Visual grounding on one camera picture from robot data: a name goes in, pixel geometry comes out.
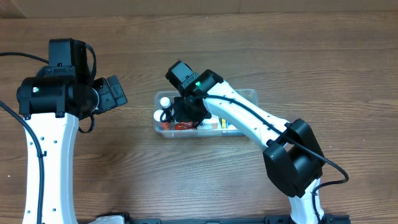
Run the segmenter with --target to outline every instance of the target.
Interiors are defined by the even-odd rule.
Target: wood grain
[[[97,116],[94,132],[76,138],[78,219],[110,211],[162,219],[289,213],[287,197],[246,137],[155,133],[154,95],[173,90],[164,75],[180,58],[195,71],[218,72],[234,88],[257,90],[266,111],[312,125],[325,155],[351,176],[321,191],[327,213],[350,214],[353,223],[395,223],[397,21],[396,12],[0,20],[0,49],[47,58],[49,39],[84,40],[97,54],[98,77],[121,81],[129,103]],[[17,110],[17,87],[40,66],[0,58],[1,100]],[[0,223],[20,223],[24,132],[4,111],[0,127]],[[323,170],[323,181],[341,178],[329,166]]]

